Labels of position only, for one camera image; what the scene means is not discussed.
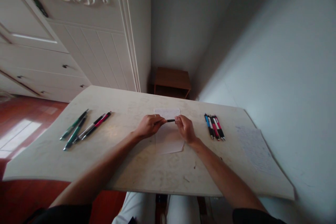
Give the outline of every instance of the desk surface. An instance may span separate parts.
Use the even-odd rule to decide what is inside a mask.
[[[35,142],[7,164],[4,180],[49,179],[73,181],[111,146],[134,130],[154,108],[180,108],[194,124],[196,135],[259,195],[294,199],[294,189],[283,173],[274,176],[256,170],[247,159],[236,125],[254,127],[241,108],[152,94],[90,86],[80,93]],[[114,113],[87,140],[63,151],[60,136],[86,109],[84,127],[103,113]],[[226,142],[210,139],[204,113],[216,114]],[[155,138],[141,141],[128,155],[107,189],[150,193],[222,196],[205,166],[188,145],[183,151],[156,155]]]

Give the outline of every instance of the black sleeve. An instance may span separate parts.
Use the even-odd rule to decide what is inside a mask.
[[[89,223],[92,205],[60,205],[49,208],[38,216],[33,224]]]
[[[248,208],[233,210],[232,219],[234,224],[285,224],[282,220],[275,219],[268,213]]]

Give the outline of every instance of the blue pen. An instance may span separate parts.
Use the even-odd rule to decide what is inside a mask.
[[[205,121],[206,121],[206,123],[207,123],[207,125],[208,125],[208,129],[209,129],[210,136],[211,136],[211,138],[213,139],[214,136],[213,136],[212,133],[211,133],[211,127],[210,127],[210,123],[209,123],[207,114],[204,114],[204,117],[205,117]]]

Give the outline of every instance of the wooden bedside table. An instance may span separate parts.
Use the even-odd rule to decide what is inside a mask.
[[[189,74],[186,71],[157,68],[154,94],[186,99],[191,90]]]

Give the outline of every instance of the white pants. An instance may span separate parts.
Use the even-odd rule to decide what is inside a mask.
[[[171,195],[168,205],[167,224],[200,224],[197,197]],[[155,223],[155,194],[127,192],[120,213],[112,224],[127,224],[134,217],[137,223]]]

